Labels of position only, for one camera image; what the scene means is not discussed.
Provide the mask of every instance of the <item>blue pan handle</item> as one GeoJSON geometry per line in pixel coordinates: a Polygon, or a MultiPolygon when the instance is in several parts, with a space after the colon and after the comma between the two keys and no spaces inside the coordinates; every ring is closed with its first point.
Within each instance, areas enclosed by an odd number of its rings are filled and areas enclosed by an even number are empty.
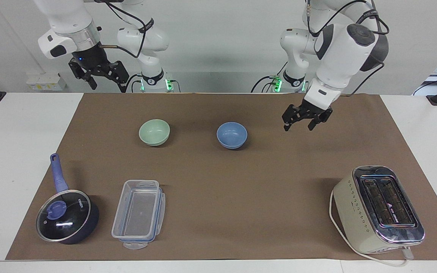
{"type": "Polygon", "coordinates": [[[68,185],[65,182],[64,175],[62,174],[62,166],[60,165],[60,157],[58,154],[50,155],[50,166],[52,166],[53,181],[55,183],[55,189],[57,193],[68,190],[68,185]]]}

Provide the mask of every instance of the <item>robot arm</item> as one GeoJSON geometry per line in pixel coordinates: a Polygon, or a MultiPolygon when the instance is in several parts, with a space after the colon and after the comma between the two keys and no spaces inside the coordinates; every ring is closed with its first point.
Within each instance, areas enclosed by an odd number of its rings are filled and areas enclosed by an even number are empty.
{"type": "Polygon", "coordinates": [[[129,74],[121,61],[111,63],[107,59],[99,29],[82,0],[33,1],[52,27],[38,39],[45,56],[53,59],[71,53],[68,65],[74,76],[87,81],[92,90],[97,88],[92,76],[103,76],[114,81],[121,92],[126,91],[129,74]]]}
{"type": "Polygon", "coordinates": [[[144,0],[124,0],[121,3],[121,9],[141,18],[146,23],[146,26],[143,27],[142,23],[126,15],[124,21],[130,26],[120,29],[118,32],[119,45],[135,55],[139,52],[140,41],[144,39],[142,52],[137,58],[144,80],[142,81],[142,89],[147,92],[168,92],[168,81],[160,60],[156,56],[156,52],[168,48],[170,44],[168,35],[154,26],[154,20],[149,15],[144,0]]]}
{"type": "MultiPolygon", "coordinates": [[[[307,5],[305,14],[324,14],[330,8],[339,10],[348,3],[347,0],[311,0],[311,6],[307,5]]],[[[303,119],[311,119],[308,126],[310,130],[317,124],[326,122],[333,112],[330,104],[338,99],[352,76],[359,71],[369,71],[380,64],[383,65],[383,60],[387,57],[388,43],[385,35],[379,34],[380,26],[375,19],[375,16],[378,16],[377,12],[367,3],[361,2],[358,4],[360,7],[356,8],[353,5],[355,4],[340,11],[352,19],[355,22],[353,24],[330,24],[324,29],[319,28],[321,31],[317,33],[297,29],[289,29],[283,33],[281,45],[288,53],[288,67],[283,78],[287,82],[292,82],[288,81],[288,78],[296,78],[294,85],[299,86],[304,80],[308,64],[302,58],[303,53],[315,54],[320,60],[316,76],[311,81],[302,104],[299,107],[291,104],[283,114],[286,131],[293,123],[303,119]],[[308,46],[310,43],[314,43],[314,52],[311,52],[311,47],[308,46]]]]}
{"type": "MultiPolygon", "coordinates": [[[[47,16],[52,27],[38,39],[40,49],[50,59],[71,53],[69,62],[77,79],[83,79],[92,89],[97,84],[92,76],[104,76],[118,84],[126,92],[129,74],[122,62],[110,63],[104,48],[118,48],[116,45],[102,45],[99,28],[84,7],[83,0],[33,0],[39,10],[47,16]]],[[[168,48],[168,36],[154,26],[154,20],[146,9],[144,0],[94,0],[110,5],[119,2],[121,10],[146,22],[145,26],[127,14],[123,20],[130,26],[118,31],[118,43],[122,48],[137,56],[144,79],[143,89],[158,92],[168,91],[168,81],[155,52],[168,48]]]]}

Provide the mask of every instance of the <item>clear plastic container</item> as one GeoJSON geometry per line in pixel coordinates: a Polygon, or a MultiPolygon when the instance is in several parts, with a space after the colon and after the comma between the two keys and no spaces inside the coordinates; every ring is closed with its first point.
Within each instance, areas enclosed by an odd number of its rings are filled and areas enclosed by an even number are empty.
{"type": "Polygon", "coordinates": [[[165,194],[154,180],[129,180],[123,186],[112,237],[128,249],[141,249],[161,230],[165,216],[165,194]]]}

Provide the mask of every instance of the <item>white wall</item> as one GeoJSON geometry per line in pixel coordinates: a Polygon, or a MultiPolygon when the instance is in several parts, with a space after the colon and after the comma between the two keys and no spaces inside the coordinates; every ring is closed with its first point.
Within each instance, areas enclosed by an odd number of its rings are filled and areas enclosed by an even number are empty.
{"type": "MultiPolygon", "coordinates": [[[[279,45],[288,27],[304,28],[302,0],[149,0],[156,26],[166,30],[171,44],[160,52],[163,67],[189,92],[249,92],[263,75],[276,73],[286,61],[279,45]]],[[[437,1],[377,0],[382,18],[390,26],[390,53],[386,67],[361,89],[376,94],[411,94],[437,67],[437,1]]],[[[87,3],[102,40],[116,43],[123,23],[103,4],[87,3]]],[[[91,91],[68,68],[69,57],[47,60],[37,38],[49,29],[46,18],[31,0],[0,0],[0,89],[28,91],[26,73],[59,72],[72,92],[91,91]],[[23,41],[5,31],[7,21],[23,41]]],[[[126,54],[108,50],[109,60],[122,60],[129,72],[139,69],[126,54]]],[[[352,80],[352,90],[365,73],[352,80]]],[[[97,92],[118,92],[115,85],[97,79],[97,92]]]]}

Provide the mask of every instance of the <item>bowl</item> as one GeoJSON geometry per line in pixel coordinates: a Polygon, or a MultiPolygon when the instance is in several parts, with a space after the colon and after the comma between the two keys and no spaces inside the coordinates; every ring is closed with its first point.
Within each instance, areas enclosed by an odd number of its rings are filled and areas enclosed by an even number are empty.
{"type": "Polygon", "coordinates": [[[165,143],[170,136],[170,126],[161,119],[146,121],[139,128],[139,138],[149,146],[159,146],[165,143]]]}
{"type": "Polygon", "coordinates": [[[223,147],[234,150],[246,142],[247,130],[240,123],[227,122],[218,128],[217,138],[223,147]]]}

